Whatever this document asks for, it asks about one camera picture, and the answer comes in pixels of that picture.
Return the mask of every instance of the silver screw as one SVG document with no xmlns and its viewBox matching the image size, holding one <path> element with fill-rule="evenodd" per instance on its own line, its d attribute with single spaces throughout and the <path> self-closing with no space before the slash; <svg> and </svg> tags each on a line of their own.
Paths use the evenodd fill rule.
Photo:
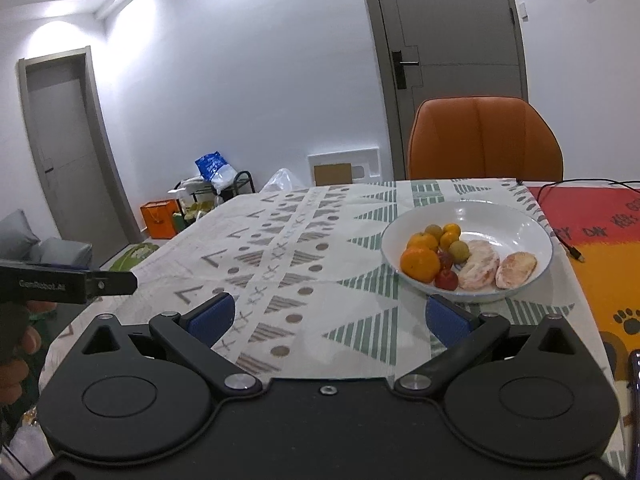
<svg viewBox="0 0 640 480">
<path fill-rule="evenodd" d="M 338 393 L 338 388 L 336 388 L 335 386 L 322 386 L 320 388 L 320 393 L 323 395 L 328 395 L 328 396 L 332 396 L 335 395 L 336 393 Z"/>
<path fill-rule="evenodd" d="M 407 390 L 413 390 L 414 392 L 426 390 L 431 386 L 431 379 L 426 375 L 408 374 L 400 379 L 400 386 Z"/>
<path fill-rule="evenodd" d="M 255 383 L 255 377 L 249 374 L 233 374 L 225 379 L 225 386 L 232 390 L 248 390 Z"/>
</svg>

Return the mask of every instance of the small red fruit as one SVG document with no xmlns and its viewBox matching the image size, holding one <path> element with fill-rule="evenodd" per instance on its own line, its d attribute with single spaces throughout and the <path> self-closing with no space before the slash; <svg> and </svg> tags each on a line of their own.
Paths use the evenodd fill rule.
<svg viewBox="0 0 640 480">
<path fill-rule="evenodd" d="M 458 288 L 458 275 L 450 269 L 441 270 L 436 275 L 434 285 L 443 290 L 456 290 Z"/>
<path fill-rule="evenodd" d="M 440 251 L 438 253 L 438 259 L 440 260 L 440 270 L 450 270 L 453 267 L 453 256 L 447 253 L 447 251 Z"/>
</svg>

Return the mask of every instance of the door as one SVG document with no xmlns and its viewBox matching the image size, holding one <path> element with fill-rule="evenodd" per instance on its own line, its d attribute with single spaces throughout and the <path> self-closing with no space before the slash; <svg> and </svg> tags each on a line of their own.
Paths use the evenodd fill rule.
<svg viewBox="0 0 640 480">
<path fill-rule="evenodd" d="M 396 151 L 396 178 L 404 177 L 404 153 L 415 111 L 423 101 L 482 95 L 527 99 L 513 0 L 367 0 L 367 4 Z M 390 76 L 385 85 L 386 66 Z"/>
<path fill-rule="evenodd" d="M 101 265 L 129 242 L 94 147 L 84 59 L 30 66 L 26 85 L 34 126 L 31 148 L 44 168 L 42 187 L 60 235 L 91 243 L 94 264 Z"/>
</svg>

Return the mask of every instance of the blue and white package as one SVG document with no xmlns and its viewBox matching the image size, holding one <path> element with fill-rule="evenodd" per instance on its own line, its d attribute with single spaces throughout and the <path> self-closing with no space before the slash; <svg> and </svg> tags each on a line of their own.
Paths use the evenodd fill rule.
<svg viewBox="0 0 640 480">
<path fill-rule="evenodd" d="M 216 188 L 217 192 L 229 186 L 238 172 L 220 155 L 220 152 L 209 153 L 196 160 L 196 166 L 205 180 Z"/>
</svg>

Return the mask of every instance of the paw print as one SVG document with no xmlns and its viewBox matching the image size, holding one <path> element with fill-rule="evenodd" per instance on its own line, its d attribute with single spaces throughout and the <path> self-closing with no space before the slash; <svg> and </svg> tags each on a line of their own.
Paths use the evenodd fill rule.
<svg viewBox="0 0 640 480">
<path fill-rule="evenodd" d="M 640 320 L 636 317 L 640 317 L 640 310 L 636 310 L 636 317 L 633 317 L 634 312 L 628 308 L 624 311 L 619 310 L 617 314 L 613 315 L 613 319 L 616 323 L 621 323 L 622 328 L 629 335 L 636 335 L 640 332 Z"/>
</svg>

